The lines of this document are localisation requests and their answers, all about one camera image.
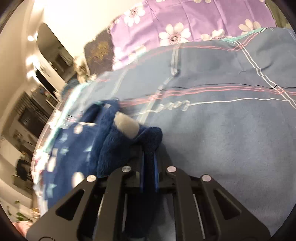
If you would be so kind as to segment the dark brown tree pillow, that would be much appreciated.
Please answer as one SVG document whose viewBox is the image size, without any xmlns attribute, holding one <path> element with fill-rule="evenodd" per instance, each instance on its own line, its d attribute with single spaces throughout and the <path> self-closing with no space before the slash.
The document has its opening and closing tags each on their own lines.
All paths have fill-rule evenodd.
<svg viewBox="0 0 296 241">
<path fill-rule="evenodd" d="M 112 71 L 114 59 L 114 44 L 110 28 L 99 33 L 95 40 L 84 47 L 87 68 L 90 75 L 100 75 Z"/>
</svg>

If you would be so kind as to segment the blue plaid bed quilt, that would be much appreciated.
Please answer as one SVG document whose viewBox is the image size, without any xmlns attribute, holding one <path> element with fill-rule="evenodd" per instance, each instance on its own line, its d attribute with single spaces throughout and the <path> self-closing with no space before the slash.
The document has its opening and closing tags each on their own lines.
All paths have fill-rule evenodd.
<svg viewBox="0 0 296 241">
<path fill-rule="evenodd" d="M 42 175 L 60 129 L 95 103 L 158 127 L 173 164 L 212 175 L 275 234 L 295 205 L 295 33 L 261 28 L 235 38 L 153 49 L 134 63 L 72 89 L 32 175 L 41 210 Z"/>
</svg>

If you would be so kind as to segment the purple floral pillow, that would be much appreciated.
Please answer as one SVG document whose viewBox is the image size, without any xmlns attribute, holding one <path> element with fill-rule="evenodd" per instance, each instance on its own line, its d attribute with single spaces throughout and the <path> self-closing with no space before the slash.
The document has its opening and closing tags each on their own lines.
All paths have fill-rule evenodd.
<svg viewBox="0 0 296 241">
<path fill-rule="evenodd" d="M 154 48 L 228 39 L 275 25 L 264 1 L 142 1 L 110 26 L 112 68 L 120 69 Z"/>
</svg>

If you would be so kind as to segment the navy fleece star garment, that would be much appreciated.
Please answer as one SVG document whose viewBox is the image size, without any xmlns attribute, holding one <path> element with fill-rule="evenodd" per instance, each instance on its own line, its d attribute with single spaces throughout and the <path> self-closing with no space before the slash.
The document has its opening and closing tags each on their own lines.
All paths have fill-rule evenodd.
<svg viewBox="0 0 296 241">
<path fill-rule="evenodd" d="M 148 163 L 162 141 L 158 127 L 146 127 L 120 111 L 116 100 L 95 103 L 78 122 L 60 129 L 42 175 L 43 199 L 52 208 L 90 175 L 110 175 L 126 166 L 140 147 Z"/>
</svg>

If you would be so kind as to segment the beige crumpled cloth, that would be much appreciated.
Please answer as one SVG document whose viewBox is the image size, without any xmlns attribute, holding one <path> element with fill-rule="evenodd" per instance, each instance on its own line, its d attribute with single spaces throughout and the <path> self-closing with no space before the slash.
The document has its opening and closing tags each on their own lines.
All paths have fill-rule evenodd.
<svg viewBox="0 0 296 241">
<path fill-rule="evenodd" d="M 73 68 L 77 73 L 77 79 L 80 84 L 89 80 L 89 70 L 84 57 L 76 57 L 73 61 Z"/>
</svg>

